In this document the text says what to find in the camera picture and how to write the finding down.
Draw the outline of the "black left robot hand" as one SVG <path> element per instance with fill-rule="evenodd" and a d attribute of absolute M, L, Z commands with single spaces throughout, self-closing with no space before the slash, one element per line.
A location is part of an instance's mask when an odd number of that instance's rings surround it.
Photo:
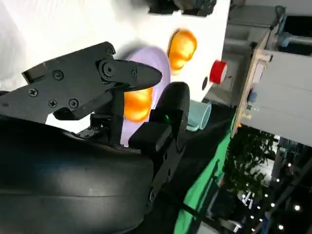
<path fill-rule="evenodd" d="M 149 13 L 172 15 L 181 11 L 183 15 L 206 17 L 214 11 L 216 0 L 148 0 Z"/>

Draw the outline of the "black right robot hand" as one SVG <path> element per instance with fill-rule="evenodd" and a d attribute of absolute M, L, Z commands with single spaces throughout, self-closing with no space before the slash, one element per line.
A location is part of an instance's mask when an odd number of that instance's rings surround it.
<path fill-rule="evenodd" d="M 172 82 L 121 145 L 124 93 L 157 85 L 149 65 L 103 42 L 43 62 L 0 95 L 0 231 L 122 234 L 139 226 L 185 149 L 189 86 Z"/>

